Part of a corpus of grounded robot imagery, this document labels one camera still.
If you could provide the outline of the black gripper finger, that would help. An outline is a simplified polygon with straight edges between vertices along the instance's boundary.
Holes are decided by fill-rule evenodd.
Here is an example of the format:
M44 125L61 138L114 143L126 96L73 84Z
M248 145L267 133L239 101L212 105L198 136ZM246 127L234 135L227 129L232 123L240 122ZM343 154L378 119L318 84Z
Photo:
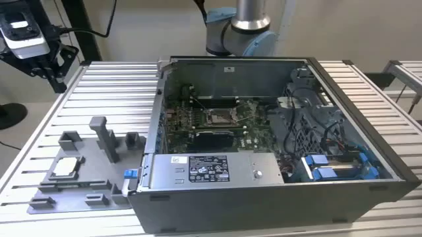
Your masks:
M0 60L31 77L39 76L48 81L55 81L55 57L41 55L19 59L12 54L1 54Z
M49 84L55 93L64 93L67 85L64 83L65 75L69 71L79 49L71 45L59 45L52 61L52 76L49 77Z

